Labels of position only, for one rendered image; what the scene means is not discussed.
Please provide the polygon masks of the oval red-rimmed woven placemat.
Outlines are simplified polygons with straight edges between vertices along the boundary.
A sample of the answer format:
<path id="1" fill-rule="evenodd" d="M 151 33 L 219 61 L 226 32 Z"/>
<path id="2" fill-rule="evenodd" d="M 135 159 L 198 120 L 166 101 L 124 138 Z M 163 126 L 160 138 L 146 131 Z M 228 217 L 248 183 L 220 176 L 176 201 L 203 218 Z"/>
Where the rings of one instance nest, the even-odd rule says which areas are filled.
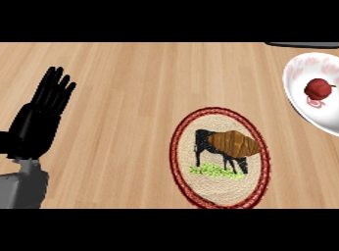
<path id="1" fill-rule="evenodd" d="M 260 146 L 257 154 L 234 158 L 214 148 L 207 138 L 235 130 Z M 262 134 L 250 120 L 220 107 L 195 110 L 172 134 L 169 164 L 178 189 L 200 208 L 251 208 L 266 192 L 271 157 Z"/>

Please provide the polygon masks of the white bowl with pink pattern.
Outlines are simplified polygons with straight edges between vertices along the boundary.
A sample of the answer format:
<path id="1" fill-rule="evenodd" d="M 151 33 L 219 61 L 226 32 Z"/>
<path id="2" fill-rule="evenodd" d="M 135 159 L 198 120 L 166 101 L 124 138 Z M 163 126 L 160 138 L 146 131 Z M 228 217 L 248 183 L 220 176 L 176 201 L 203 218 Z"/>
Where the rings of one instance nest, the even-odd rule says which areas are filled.
<path id="1" fill-rule="evenodd" d="M 315 78 L 325 80 L 331 87 L 322 100 L 312 100 L 305 94 L 305 87 Z M 291 106 L 305 120 L 339 136 L 339 57 L 318 52 L 296 56 L 285 65 L 282 86 Z"/>

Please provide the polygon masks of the red bell pepper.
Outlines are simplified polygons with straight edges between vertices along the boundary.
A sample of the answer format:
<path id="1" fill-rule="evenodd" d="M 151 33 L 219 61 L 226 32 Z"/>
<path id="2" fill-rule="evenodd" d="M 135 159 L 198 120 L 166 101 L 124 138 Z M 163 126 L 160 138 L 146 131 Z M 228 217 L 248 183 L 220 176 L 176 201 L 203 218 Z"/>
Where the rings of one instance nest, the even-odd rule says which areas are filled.
<path id="1" fill-rule="evenodd" d="M 331 94 L 331 89 L 334 87 L 336 85 L 330 84 L 325 79 L 315 78 L 305 86 L 305 95 L 309 97 L 311 100 L 322 100 Z"/>

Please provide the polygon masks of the dark grey flat appliance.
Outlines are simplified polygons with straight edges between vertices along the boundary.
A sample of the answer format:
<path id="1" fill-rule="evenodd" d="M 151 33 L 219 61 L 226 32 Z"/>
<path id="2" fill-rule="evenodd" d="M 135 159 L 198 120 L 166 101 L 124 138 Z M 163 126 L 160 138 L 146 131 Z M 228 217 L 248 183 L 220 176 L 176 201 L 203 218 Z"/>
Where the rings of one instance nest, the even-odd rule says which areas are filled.
<path id="1" fill-rule="evenodd" d="M 312 49 L 339 49 L 339 42 L 265 42 L 271 46 L 312 48 Z"/>

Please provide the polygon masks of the brown sweet potato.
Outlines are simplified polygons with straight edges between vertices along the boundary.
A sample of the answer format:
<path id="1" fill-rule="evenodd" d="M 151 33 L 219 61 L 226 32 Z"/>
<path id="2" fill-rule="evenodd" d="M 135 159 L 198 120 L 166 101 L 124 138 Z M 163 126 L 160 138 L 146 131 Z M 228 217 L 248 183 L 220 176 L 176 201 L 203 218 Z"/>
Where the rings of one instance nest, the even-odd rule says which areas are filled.
<path id="1" fill-rule="evenodd" d="M 259 143 L 235 130 L 216 132 L 209 136 L 207 141 L 234 158 L 248 157 L 260 151 Z"/>

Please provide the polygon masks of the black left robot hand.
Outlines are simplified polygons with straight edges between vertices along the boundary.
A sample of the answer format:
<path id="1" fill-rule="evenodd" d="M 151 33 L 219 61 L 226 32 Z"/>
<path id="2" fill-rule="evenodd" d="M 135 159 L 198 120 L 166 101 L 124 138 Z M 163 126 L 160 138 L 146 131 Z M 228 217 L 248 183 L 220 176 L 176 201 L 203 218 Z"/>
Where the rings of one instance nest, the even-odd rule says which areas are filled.
<path id="1" fill-rule="evenodd" d="M 61 115 L 77 84 L 64 69 L 50 67 L 42 77 L 34 97 L 6 131 L 0 131 L 0 154 L 9 159 L 37 159 L 49 150 Z"/>

